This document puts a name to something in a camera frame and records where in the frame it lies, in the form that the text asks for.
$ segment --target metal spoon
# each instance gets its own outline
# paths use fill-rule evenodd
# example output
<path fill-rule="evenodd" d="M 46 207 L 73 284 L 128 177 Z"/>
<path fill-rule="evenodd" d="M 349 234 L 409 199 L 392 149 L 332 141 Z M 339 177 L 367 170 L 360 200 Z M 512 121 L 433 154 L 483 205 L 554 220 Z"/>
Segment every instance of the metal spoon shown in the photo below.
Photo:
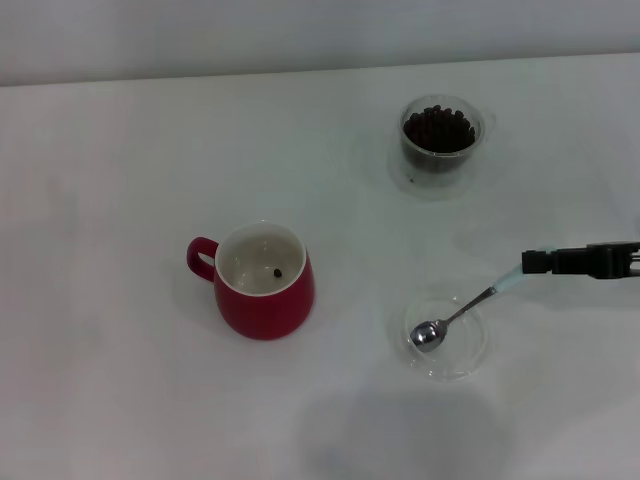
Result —
<path fill-rule="evenodd" d="M 422 322 L 416 328 L 411 331 L 409 338 L 422 353 L 429 353 L 438 348 L 444 337 L 447 335 L 449 324 L 456 318 L 461 317 L 473 307 L 479 303 L 485 301 L 487 298 L 494 296 L 496 293 L 502 293 L 505 290 L 513 287 L 523 277 L 522 265 L 518 265 L 506 275 L 503 275 L 493 285 L 487 288 L 484 292 L 478 295 L 476 298 L 467 303 L 464 307 L 451 315 L 446 320 L 427 320 Z"/>

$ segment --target white tabletop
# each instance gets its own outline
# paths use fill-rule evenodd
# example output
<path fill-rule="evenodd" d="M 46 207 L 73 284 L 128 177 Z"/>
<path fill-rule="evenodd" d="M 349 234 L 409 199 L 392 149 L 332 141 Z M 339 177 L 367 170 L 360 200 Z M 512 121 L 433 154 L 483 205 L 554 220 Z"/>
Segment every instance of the white tabletop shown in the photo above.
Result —
<path fill-rule="evenodd" d="M 640 282 L 530 279 L 439 384 L 386 333 L 521 251 L 640 234 L 640 55 L 0 89 L 0 477 L 608 480 L 640 472 Z M 471 189 L 384 168 L 401 108 L 497 119 Z M 293 227 L 306 323 L 234 333 L 189 241 Z"/>

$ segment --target coffee bean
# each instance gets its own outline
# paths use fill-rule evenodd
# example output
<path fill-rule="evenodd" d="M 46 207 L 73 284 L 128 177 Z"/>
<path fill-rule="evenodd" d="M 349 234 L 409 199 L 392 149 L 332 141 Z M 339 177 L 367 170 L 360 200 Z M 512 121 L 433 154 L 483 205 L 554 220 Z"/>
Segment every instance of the coffee bean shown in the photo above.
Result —
<path fill-rule="evenodd" d="M 456 110 L 454 114 L 441 105 L 413 113 L 404 123 L 404 132 L 418 147 L 436 153 L 457 152 L 475 142 L 475 129 L 464 113 Z"/>

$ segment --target glass dish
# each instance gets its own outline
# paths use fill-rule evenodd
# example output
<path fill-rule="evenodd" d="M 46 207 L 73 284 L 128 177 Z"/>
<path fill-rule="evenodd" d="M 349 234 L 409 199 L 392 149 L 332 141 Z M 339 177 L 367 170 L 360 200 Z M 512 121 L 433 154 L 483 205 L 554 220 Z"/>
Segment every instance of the glass dish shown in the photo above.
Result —
<path fill-rule="evenodd" d="M 426 320 L 446 319 L 466 304 L 456 295 L 424 292 L 415 295 L 392 316 L 389 333 L 396 353 L 404 363 L 423 371 L 427 378 L 455 380 L 473 373 L 490 350 L 489 330 L 477 308 L 449 325 L 442 344 L 429 353 L 419 351 L 409 338 Z"/>

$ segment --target glass cup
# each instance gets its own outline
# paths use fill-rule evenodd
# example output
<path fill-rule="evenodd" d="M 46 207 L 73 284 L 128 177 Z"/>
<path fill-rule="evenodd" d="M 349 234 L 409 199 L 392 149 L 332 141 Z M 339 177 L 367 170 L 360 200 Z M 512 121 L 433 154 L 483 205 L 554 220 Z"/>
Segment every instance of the glass cup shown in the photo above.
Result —
<path fill-rule="evenodd" d="M 438 153 L 420 148 L 404 133 L 404 124 L 412 114 L 440 105 L 442 109 L 460 110 L 475 129 L 475 141 L 465 149 Z M 464 191 L 470 184 L 473 169 L 468 162 L 486 141 L 495 121 L 468 102 L 452 95 L 425 95 L 410 102 L 398 121 L 399 149 L 392 158 L 392 176 L 405 190 L 428 198 L 448 198 Z"/>

